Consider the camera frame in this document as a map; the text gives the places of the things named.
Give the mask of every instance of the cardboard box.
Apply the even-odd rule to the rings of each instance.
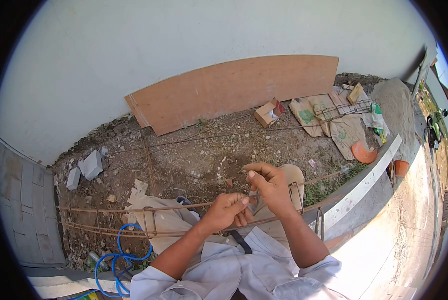
[[[272,99],[269,103],[259,107],[254,112],[254,117],[264,127],[274,124],[284,113],[285,107],[277,99]]]

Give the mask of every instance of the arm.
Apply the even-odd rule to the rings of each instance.
[[[239,214],[248,216],[245,213],[248,202],[249,197],[240,193],[219,195],[202,219],[150,265],[176,280],[180,279],[209,235],[231,225]]]
[[[281,221],[292,257],[299,268],[316,264],[329,255],[323,241],[295,210],[289,196],[285,172],[266,163],[245,165],[251,190],[261,192],[261,199]]]
[[[201,221],[197,222],[183,237],[158,255],[150,265],[178,280],[189,266],[193,255],[211,234],[212,232]]]

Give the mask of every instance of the khaki pants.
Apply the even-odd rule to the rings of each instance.
[[[303,183],[304,182],[304,176],[302,175],[302,171],[299,169],[299,167],[295,165],[282,165],[280,166],[281,169],[283,169],[286,173],[287,183],[291,184],[293,182],[297,183]],[[302,196],[304,195],[304,186],[300,187],[293,187],[291,188],[291,200],[294,204],[294,207],[296,209],[301,208],[302,203]],[[139,195],[141,196],[139,201],[136,201],[135,204],[133,204],[133,209],[139,209],[143,207],[176,207],[180,204],[175,201],[175,199],[172,200],[166,200],[166,199],[160,199],[153,196],[147,196],[147,195]],[[254,221],[272,218],[275,215],[269,211],[269,208],[264,203],[264,201],[261,201],[260,199],[257,199],[257,204],[249,204],[250,209],[253,211],[254,215]],[[194,217],[189,210],[183,206],[182,209],[175,209],[175,210],[161,210],[155,212],[155,223],[156,228],[154,229],[154,224],[152,222],[152,212],[145,212],[146,214],[146,222],[147,222],[147,230],[149,232],[152,231],[188,231],[191,229],[193,225],[197,223],[196,217]],[[144,229],[144,216],[141,212],[136,212],[137,222],[139,222],[139,225],[141,225],[142,229]],[[267,233],[270,237],[273,237],[275,240],[280,242],[284,247],[286,247],[289,251],[289,243],[287,242],[287,237],[285,235],[284,229],[282,228],[280,221],[272,221],[269,223],[265,223],[262,225],[257,225],[262,231]],[[245,237],[253,227],[247,227],[238,229],[237,231]],[[154,248],[154,251],[156,254],[161,254],[167,247],[171,246],[173,243],[175,243],[177,240],[179,240],[180,237],[154,237],[150,240],[150,243],[152,244],[152,247]],[[237,246],[238,243],[234,240],[232,236],[228,237],[222,237],[219,235],[211,235],[206,239],[207,242],[213,242],[213,243],[222,243],[222,244],[228,244]],[[192,259],[190,266],[195,265],[200,261],[200,256],[202,252],[201,245],[199,251],[196,253],[194,258]]]

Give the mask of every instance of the shirt pocket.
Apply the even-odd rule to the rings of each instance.
[[[202,300],[215,288],[213,283],[197,283],[183,280],[168,287],[161,293],[159,300]]]
[[[253,274],[262,283],[266,290],[277,298],[311,296],[319,290],[322,283],[307,277],[294,277],[278,266],[264,267],[253,270]]]

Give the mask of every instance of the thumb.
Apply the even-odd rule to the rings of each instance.
[[[232,211],[234,215],[236,215],[239,212],[241,212],[244,208],[246,208],[248,203],[249,203],[249,197],[245,197],[239,201],[236,201],[233,205],[229,207],[229,209]]]
[[[269,184],[267,180],[255,171],[249,171],[249,178],[251,179],[251,183],[257,187],[257,189],[262,190],[263,188]]]

